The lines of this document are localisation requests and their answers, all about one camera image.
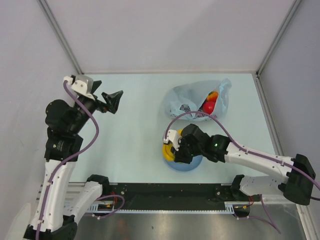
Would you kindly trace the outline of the yellow fake banana bunch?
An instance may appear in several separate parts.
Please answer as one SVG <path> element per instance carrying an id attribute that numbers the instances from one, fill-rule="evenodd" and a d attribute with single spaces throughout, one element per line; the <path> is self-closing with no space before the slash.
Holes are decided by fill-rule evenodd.
<path id="1" fill-rule="evenodd" d="M 177 151 L 173 148 L 171 143 L 169 145 L 166 145 L 166 144 L 162 145 L 162 155 L 165 160 L 174 162 L 175 161 L 175 152 L 177 152 Z"/>

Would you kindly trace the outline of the red fake apple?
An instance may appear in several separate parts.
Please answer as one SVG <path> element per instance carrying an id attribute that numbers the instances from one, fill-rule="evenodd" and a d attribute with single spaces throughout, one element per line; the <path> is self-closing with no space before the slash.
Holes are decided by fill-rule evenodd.
<path id="1" fill-rule="evenodd" d="M 206 101 L 202 106 L 202 110 L 204 113 L 210 115 L 213 113 L 213 111 L 215 109 L 215 105 L 216 105 L 216 103 L 214 101 Z"/>

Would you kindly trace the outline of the blue cartoon plastic bag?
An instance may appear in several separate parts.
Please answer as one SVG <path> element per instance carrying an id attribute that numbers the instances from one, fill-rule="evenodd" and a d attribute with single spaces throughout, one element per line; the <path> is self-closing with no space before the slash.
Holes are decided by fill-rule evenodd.
<path id="1" fill-rule="evenodd" d="M 215 107 L 210 115 L 220 120 L 228 112 L 231 87 L 232 83 L 227 78 L 175 86 L 166 93 L 162 101 L 164 112 L 169 117 L 176 118 L 185 112 L 193 111 L 194 113 L 184 115 L 181 119 L 193 122 L 207 121 L 210 118 L 200 112 L 203 112 L 202 107 L 207 97 L 217 92 Z"/>

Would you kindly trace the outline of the orange red fake peach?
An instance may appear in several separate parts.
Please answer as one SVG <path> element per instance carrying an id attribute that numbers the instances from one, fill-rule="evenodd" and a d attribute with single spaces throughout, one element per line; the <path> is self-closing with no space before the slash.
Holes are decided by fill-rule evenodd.
<path id="1" fill-rule="evenodd" d="M 214 102 L 216 103 L 217 102 L 217 99 L 218 99 L 218 96 L 219 96 L 219 93 L 217 91 L 212 91 L 208 94 L 208 96 L 206 97 L 206 101 L 207 102 Z"/>

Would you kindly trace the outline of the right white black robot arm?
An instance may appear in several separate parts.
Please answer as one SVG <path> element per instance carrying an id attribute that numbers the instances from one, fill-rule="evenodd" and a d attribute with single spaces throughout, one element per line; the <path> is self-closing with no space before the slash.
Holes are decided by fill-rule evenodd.
<path id="1" fill-rule="evenodd" d="M 237 164 L 263 173 L 262 177 L 234 178 L 230 194 L 237 201 L 254 195 L 283 195 L 295 204 L 310 204 L 316 174 L 304 155 L 287 157 L 257 152 L 228 136 L 210 136 L 195 124 L 181 131 L 169 130 L 163 141 L 172 143 L 170 151 L 177 163 L 190 164 L 194 157 L 203 156 L 214 163 Z"/>

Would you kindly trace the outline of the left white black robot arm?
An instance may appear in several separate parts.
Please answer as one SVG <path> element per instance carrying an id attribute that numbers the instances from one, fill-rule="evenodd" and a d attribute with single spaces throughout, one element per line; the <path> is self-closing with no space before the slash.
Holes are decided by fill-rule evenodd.
<path id="1" fill-rule="evenodd" d="M 104 92 L 101 101 L 94 94 L 100 85 L 101 81 L 66 77 L 63 87 L 74 105 L 56 99 L 45 109 L 45 174 L 35 215 L 23 236 L 27 240 L 73 240 L 81 218 L 95 201 L 111 199 L 113 204 L 110 213 L 93 213 L 92 217 L 97 219 L 112 216 L 125 205 L 124 197 L 113 192 L 107 177 L 93 174 L 71 204 L 65 206 L 68 184 L 78 157 L 99 135 L 93 113 L 115 114 L 123 95 L 121 90 L 112 94 Z"/>

